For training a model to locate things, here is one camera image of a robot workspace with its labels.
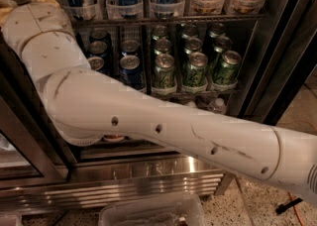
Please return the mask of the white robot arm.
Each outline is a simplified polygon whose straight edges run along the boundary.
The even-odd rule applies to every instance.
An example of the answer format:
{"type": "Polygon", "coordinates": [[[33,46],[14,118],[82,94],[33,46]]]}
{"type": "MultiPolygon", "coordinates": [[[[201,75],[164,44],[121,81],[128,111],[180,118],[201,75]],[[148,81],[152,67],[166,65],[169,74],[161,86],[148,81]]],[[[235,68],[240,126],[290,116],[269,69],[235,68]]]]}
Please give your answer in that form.
{"type": "Polygon", "coordinates": [[[161,101],[92,70],[56,0],[1,0],[1,32],[67,142],[143,138],[317,205],[316,136],[161,101]]]}

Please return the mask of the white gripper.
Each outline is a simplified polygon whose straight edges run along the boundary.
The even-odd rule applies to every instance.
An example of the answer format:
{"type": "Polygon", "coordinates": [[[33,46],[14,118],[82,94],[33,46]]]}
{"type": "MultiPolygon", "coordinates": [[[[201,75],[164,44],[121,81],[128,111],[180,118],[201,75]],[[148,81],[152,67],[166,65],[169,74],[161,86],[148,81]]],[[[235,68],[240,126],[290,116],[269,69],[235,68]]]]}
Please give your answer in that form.
{"type": "Polygon", "coordinates": [[[34,3],[17,7],[13,0],[0,0],[1,32],[7,45],[18,56],[31,39],[41,34],[74,36],[70,20],[56,0],[31,1],[34,3]]]}

